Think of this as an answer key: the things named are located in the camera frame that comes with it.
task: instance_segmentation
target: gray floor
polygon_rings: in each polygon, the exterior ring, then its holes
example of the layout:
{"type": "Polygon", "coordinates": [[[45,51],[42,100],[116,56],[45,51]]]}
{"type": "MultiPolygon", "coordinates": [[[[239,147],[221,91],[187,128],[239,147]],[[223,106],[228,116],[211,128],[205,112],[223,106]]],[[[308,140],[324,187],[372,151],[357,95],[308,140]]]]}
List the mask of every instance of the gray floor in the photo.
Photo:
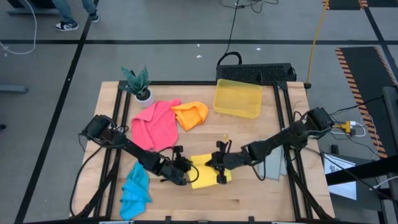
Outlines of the gray floor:
{"type": "MultiPolygon", "coordinates": [[[[224,0],[233,5],[234,1],[224,0]]],[[[81,29],[59,33],[52,27],[57,17],[38,18],[39,40],[78,40],[87,15],[80,1],[70,1],[81,29]]],[[[33,20],[12,16],[0,2],[0,40],[31,39],[33,20]]],[[[128,1],[100,0],[101,22],[93,24],[88,40],[165,40],[227,39],[233,9],[218,1],[170,0],[128,1]]],[[[398,9],[372,8],[371,12],[386,40],[398,40],[398,9]]],[[[321,1],[280,0],[264,5],[263,12],[238,11],[234,39],[311,40],[322,12],[321,1]]],[[[321,40],[377,40],[364,11],[328,11],[321,40]]],[[[58,97],[77,45],[37,45],[30,55],[0,56],[0,83],[21,84],[30,88],[26,95],[0,94],[0,123],[8,128],[0,133],[0,223],[12,223],[30,179],[58,97]]],[[[348,88],[334,49],[345,45],[318,45],[312,67],[311,107],[328,111],[351,106],[354,99],[348,88]]],[[[31,45],[11,45],[26,50],[31,45]]],[[[398,63],[398,46],[389,46],[398,63]]],[[[123,79],[120,66],[141,69],[147,65],[151,80],[214,80],[216,62],[225,52],[225,44],[96,45],[86,44],[63,107],[42,174],[30,204],[26,222],[53,220],[68,216],[68,200],[83,153],[77,134],[94,113],[102,81],[123,79]]],[[[232,45],[244,63],[290,62],[298,80],[307,77],[311,45],[232,45]]],[[[225,63],[236,63],[228,58],[225,63]]],[[[358,110],[336,118],[359,120],[358,110]]],[[[368,136],[358,142],[372,146],[368,136]]],[[[319,141],[327,151],[338,144],[341,154],[370,158],[367,149],[350,141],[336,142],[327,135],[319,141]]],[[[345,206],[333,197],[337,217],[352,222],[378,223],[376,212],[345,206]]]]}

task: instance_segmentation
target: wooden tabletop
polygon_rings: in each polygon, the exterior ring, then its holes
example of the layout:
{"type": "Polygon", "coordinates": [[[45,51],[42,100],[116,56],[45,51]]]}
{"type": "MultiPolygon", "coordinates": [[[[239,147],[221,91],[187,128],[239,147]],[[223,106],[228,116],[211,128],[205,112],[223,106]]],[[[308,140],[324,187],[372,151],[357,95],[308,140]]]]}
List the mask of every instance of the wooden tabletop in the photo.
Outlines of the wooden tabletop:
{"type": "MultiPolygon", "coordinates": [[[[112,117],[117,85],[118,82],[102,83],[95,114],[105,114],[112,117]]],[[[308,111],[308,101],[303,83],[292,82],[288,83],[288,86],[293,110],[301,113],[308,111]]],[[[215,112],[213,110],[215,86],[152,85],[150,88],[156,100],[170,101],[174,98],[180,98],[181,103],[201,101],[209,107],[209,115],[205,122],[190,131],[185,132],[177,123],[178,141],[176,145],[184,146],[183,155],[187,158],[193,155],[215,152],[217,150],[216,141],[224,141],[223,136],[225,134],[228,134],[233,141],[231,151],[238,152],[240,146],[255,139],[267,139],[280,131],[274,91],[271,86],[263,87],[261,115],[256,119],[240,118],[215,112]]],[[[280,91],[280,96],[285,125],[288,126],[282,91],[280,91]]],[[[124,97],[125,93],[123,93],[121,100],[118,124],[121,122],[124,97]]],[[[141,110],[132,97],[127,119],[128,126],[131,125],[132,118],[141,110]]],[[[131,139],[131,130],[126,133],[126,136],[131,139]]],[[[318,144],[315,140],[309,140],[308,147],[318,150],[318,144]]],[[[84,160],[97,148],[98,146],[95,143],[89,142],[84,160]]],[[[103,149],[87,163],[81,172],[73,199],[75,213],[83,209],[98,188],[104,154],[105,150],[103,149]]],[[[301,154],[309,191],[324,210],[334,217],[320,156],[305,150],[302,150],[301,154]]],[[[135,157],[122,151],[112,212],[113,220],[121,219],[119,215],[121,187],[136,161],[135,157]]],[[[257,179],[251,167],[245,166],[232,170],[233,180],[226,185],[193,190],[190,185],[177,186],[171,182],[160,182],[161,177],[147,173],[150,177],[149,195],[153,202],[147,203],[146,211],[137,216],[135,220],[165,220],[165,216],[171,216],[172,220],[247,221],[249,216],[254,216],[256,221],[295,220],[287,176],[281,175],[279,181],[266,179],[261,182],[257,179]]],[[[299,189],[297,193],[301,214],[302,217],[305,217],[302,194],[299,189]]],[[[105,214],[107,201],[108,192],[105,192],[101,209],[102,215],[105,214]]]]}

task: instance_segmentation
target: small yellow object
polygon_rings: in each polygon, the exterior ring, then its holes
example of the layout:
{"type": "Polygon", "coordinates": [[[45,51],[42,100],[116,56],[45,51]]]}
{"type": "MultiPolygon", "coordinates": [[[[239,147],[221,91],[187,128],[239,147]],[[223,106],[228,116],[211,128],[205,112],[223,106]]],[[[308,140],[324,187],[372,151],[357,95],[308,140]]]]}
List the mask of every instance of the small yellow object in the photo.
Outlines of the small yellow object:
{"type": "Polygon", "coordinates": [[[345,124],[336,124],[333,127],[341,128],[347,134],[351,133],[351,122],[349,121],[346,121],[345,124]]]}
{"type": "Polygon", "coordinates": [[[257,118],[261,113],[262,86],[220,78],[213,109],[219,113],[257,118]]]}
{"type": "MultiPolygon", "coordinates": [[[[203,187],[209,187],[216,185],[218,171],[210,166],[206,166],[205,163],[211,159],[211,154],[204,154],[199,156],[191,156],[190,160],[193,165],[199,170],[199,178],[191,183],[192,189],[199,189],[203,187]]],[[[195,180],[198,173],[195,169],[188,171],[188,176],[191,181],[195,180]]],[[[232,180],[231,171],[225,169],[224,175],[226,176],[226,181],[232,180]]]]}
{"type": "Polygon", "coordinates": [[[202,123],[209,113],[207,106],[199,101],[172,106],[171,109],[181,127],[186,131],[202,123]]]}

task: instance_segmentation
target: yellow towel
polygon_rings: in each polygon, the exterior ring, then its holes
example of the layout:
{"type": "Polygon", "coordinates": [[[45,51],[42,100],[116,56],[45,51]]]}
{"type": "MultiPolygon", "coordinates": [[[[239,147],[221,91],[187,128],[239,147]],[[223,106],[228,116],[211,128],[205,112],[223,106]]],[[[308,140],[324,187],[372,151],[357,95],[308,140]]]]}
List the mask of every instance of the yellow towel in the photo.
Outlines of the yellow towel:
{"type": "Polygon", "coordinates": [[[199,101],[172,106],[171,109],[181,127],[186,131],[202,123],[209,113],[207,106],[199,101]]]}
{"type": "MultiPolygon", "coordinates": [[[[209,187],[216,185],[218,171],[210,166],[206,166],[205,163],[211,159],[211,154],[204,154],[200,156],[191,156],[190,160],[193,162],[196,168],[199,170],[199,178],[191,183],[192,189],[199,189],[203,187],[209,187]]],[[[225,169],[224,175],[226,176],[226,181],[232,180],[231,171],[225,169]]],[[[188,171],[188,176],[191,181],[195,180],[197,177],[197,171],[191,169],[188,171]]]]}

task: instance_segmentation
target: green plant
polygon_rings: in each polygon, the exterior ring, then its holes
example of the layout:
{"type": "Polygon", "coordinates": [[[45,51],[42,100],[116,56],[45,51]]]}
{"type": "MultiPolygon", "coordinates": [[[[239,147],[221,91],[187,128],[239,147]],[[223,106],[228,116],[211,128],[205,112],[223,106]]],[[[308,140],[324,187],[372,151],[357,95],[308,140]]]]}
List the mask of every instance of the green plant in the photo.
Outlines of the green plant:
{"type": "Polygon", "coordinates": [[[127,86],[120,86],[120,89],[128,91],[136,96],[143,96],[148,89],[150,81],[148,81],[148,71],[145,66],[138,76],[131,70],[122,67],[123,75],[128,82],[127,86]]]}

